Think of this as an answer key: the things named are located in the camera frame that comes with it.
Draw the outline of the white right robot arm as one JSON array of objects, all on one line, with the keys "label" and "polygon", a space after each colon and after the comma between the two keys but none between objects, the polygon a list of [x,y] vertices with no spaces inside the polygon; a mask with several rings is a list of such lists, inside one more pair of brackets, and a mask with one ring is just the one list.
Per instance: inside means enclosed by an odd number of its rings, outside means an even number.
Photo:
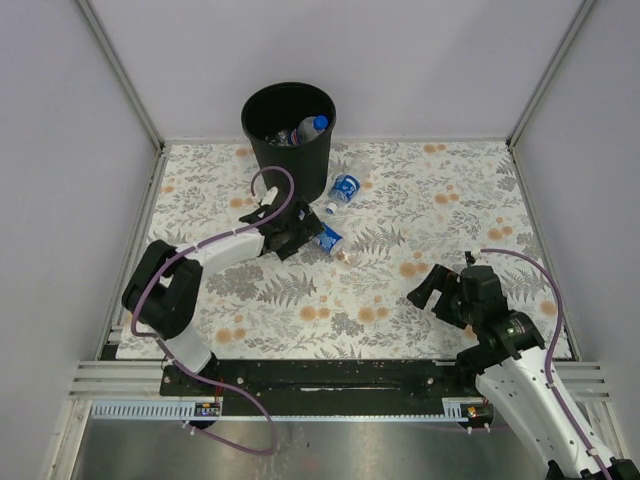
[{"label": "white right robot arm", "polygon": [[499,277],[486,265],[456,273],[435,265],[407,299],[458,328],[470,327],[477,345],[456,356],[455,383],[480,394],[502,415],[549,479],[636,479],[629,459],[599,438],[559,377],[552,355],[531,320],[509,307]]}]

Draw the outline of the clear bottle red cap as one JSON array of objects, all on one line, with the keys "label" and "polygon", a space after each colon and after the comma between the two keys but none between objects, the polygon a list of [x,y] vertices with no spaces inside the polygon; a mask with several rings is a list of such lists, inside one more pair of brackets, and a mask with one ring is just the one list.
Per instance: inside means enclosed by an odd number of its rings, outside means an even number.
[{"label": "clear bottle red cap", "polygon": [[270,145],[288,147],[291,146],[291,131],[284,129],[265,137],[265,141]]}]

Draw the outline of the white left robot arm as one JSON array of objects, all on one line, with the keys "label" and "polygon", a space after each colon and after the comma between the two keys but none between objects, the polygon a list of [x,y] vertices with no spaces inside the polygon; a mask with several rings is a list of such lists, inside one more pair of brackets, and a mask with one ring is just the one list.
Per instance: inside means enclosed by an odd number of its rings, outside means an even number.
[{"label": "white left robot arm", "polygon": [[239,218],[237,228],[193,245],[152,242],[122,294],[122,306],[132,316],[132,335],[154,340],[174,364],[184,367],[182,383],[192,393],[209,393],[217,382],[209,365],[215,355],[192,325],[205,275],[264,255],[285,260],[322,231],[305,201],[286,197],[263,201]]}]

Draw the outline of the Pepsi bottle blue cap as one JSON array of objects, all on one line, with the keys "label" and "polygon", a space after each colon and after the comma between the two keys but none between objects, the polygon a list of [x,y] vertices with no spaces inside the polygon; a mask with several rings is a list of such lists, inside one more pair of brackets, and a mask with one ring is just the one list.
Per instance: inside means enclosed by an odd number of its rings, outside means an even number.
[{"label": "Pepsi bottle blue cap", "polygon": [[289,144],[300,146],[317,138],[329,126],[329,120],[324,115],[310,116],[301,121],[289,134]]}]

